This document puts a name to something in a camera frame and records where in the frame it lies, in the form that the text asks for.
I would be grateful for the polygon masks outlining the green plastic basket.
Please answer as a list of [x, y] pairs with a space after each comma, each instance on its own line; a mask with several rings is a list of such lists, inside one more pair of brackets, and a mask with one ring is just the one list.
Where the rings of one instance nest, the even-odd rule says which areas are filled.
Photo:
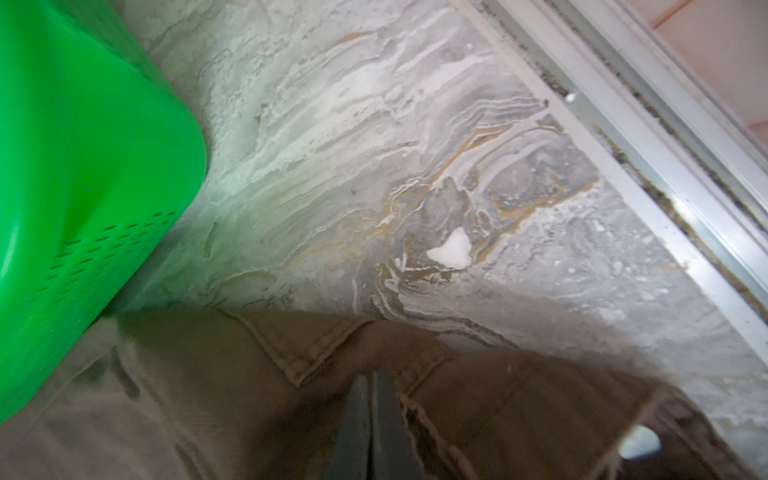
[[109, 3], [2, 3], [3, 419], [147, 260], [206, 169], [194, 115]]

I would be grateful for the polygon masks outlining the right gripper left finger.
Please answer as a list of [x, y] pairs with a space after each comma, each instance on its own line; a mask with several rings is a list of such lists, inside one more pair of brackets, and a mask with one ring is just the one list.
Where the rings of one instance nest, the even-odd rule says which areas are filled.
[[359, 375], [352, 383], [324, 479], [362, 480], [369, 477], [371, 444], [370, 387]]

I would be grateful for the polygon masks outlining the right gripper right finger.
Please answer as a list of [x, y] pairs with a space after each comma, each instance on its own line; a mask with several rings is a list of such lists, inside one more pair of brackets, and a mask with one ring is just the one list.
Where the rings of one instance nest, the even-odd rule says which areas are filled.
[[383, 371], [372, 375], [371, 468], [373, 479], [422, 479], [394, 387]]

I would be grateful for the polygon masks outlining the aluminium frame rail right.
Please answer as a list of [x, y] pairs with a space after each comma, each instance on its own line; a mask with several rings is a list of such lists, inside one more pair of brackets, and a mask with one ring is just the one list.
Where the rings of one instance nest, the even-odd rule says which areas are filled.
[[766, 153], [617, 1], [465, 1], [533, 68], [601, 170], [754, 353], [767, 355]]

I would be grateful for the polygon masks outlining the brown trousers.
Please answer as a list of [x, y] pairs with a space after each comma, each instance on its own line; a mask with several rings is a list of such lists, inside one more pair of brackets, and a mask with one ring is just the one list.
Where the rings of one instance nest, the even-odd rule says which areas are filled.
[[107, 317], [1, 427], [5, 479], [321, 479], [355, 378], [388, 376], [422, 479], [749, 479], [679, 389], [318, 313]]

